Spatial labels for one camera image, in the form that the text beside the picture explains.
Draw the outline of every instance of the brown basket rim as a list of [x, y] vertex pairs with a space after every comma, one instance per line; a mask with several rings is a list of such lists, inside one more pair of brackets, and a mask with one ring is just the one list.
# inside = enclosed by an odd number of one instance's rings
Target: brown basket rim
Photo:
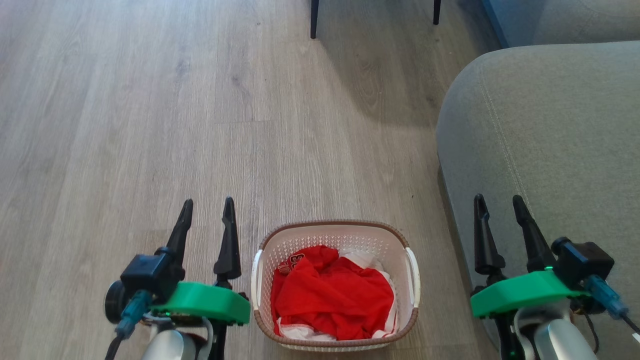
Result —
[[264, 247], [269, 243], [269, 241], [278, 233], [288, 230], [294, 229], [296, 227], [308, 227], [308, 226], [320, 226], [320, 225], [354, 225], [354, 226], [370, 226], [370, 227], [379, 227], [380, 229], [387, 230], [392, 233], [403, 245], [403, 247], [409, 247], [409, 243], [406, 241], [404, 236], [391, 225], [387, 225], [383, 222], [376, 221], [368, 221], [368, 220], [309, 220], [303, 222], [291, 222], [289, 224], [285, 224], [271, 231], [267, 236], [264, 237], [262, 242], [260, 243], [260, 247], [258, 249], [264, 250]]
[[[285, 224], [271, 231], [267, 236], [264, 237], [262, 242], [260, 243], [260, 250], [264, 250], [267, 243], [278, 233], [288, 230], [294, 229], [296, 227], [308, 227], [308, 226], [319, 226], [319, 225], [355, 225], [355, 226], [371, 226], [371, 227], [379, 227], [380, 229], [387, 230], [392, 233], [400, 243], [402, 243], [404, 248], [409, 247], [409, 243], [406, 241], [404, 236], [395, 228], [390, 225], [384, 224], [382, 222], [368, 221], [368, 220], [310, 220], [304, 222], [293, 222], [290, 224]], [[386, 343], [392, 343], [394, 341], [400, 340], [405, 337], [409, 331], [415, 325], [416, 320], [418, 319], [418, 308], [414, 307], [411, 311], [411, 317], [409, 317], [409, 321], [406, 326], [403, 327], [397, 333], [387, 336], [385, 338], [376, 338], [376, 339], [363, 339], [363, 340], [345, 340], [345, 341], [310, 341], [310, 340], [294, 340], [285, 338], [283, 336], [276, 335], [273, 332], [273, 329], [270, 329], [266, 326], [264, 321], [262, 320], [262, 316], [260, 315], [260, 310], [253, 310], [253, 317], [255, 321], [258, 323], [258, 327], [260, 330], [271, 340], [283, 344], [283, 345], [292, 345], [297, 347], [321, 347], [321, 348], [338, 348], [338, 347], [366, 347], [371, 345], [381, 345]]]

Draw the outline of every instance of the red cloth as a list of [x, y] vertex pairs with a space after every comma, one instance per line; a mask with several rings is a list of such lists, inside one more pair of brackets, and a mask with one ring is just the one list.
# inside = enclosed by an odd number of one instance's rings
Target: red cloth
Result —
[[306, 324], [337, 340], [369, 339], [385, 327], [394, 294], [372, 268], [360, 268], [324, 245], [291, 255], [275, 270], [271, 312], [275, 332]]

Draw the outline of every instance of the blue cable connector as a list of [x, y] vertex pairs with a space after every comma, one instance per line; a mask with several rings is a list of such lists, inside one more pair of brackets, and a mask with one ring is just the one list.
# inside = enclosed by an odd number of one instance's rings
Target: blue cable connector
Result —
[[138, 290], [127, 307], [122, 311], [122, 319], [116, 326], [116, 334], [123, 340], [129, 339], [136, 324], [142, 320], [142, 316], [149, 311], [153, 299], [147, 290]]
[[601, 303], [614, 320], [619, 320], [627, 316], [629, 307], [620, 300], [620, 295], [616, 293], [601, 277], [591, 275], [584, 283], [584, 289]]

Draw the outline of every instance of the green 3d-printed mount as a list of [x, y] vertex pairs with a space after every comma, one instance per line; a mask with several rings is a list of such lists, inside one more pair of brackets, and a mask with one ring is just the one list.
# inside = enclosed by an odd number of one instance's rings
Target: green 3d-printed mount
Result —
[[163, 315], [204, 316], [238, 325], [248, 323], [251, 317], [251, 304], [233, 290], [187, 281], [178, 283], [169, 301], [154, 305], [151, 310]]
[[553, 268], [502, 280], [471, 297], [474, 317], [487, 318], [527, 306], [538, 306], [565, 298], [589, 296], [573, 291], [557, 278]]

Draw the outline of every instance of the gray sofa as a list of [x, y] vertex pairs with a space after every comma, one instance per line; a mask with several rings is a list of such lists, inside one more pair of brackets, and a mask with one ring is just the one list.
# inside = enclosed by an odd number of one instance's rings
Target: gray sofa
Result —
[[639, 0], [483, 0], [503, 47], [640, 40]]
[[[447, 93], [438, 155], [472, 284], [473, 198], [484, 194], [509, 277], [526, 273], [511, 198], [526, 201], [547, 241], [593, 241], [640, 322], [640, 42], [540, 45], [474, 60]], [[594, 317], [600, 359], [637, 359], [632, 331]], [[591, 341], [586, 325], [578, 323]]]

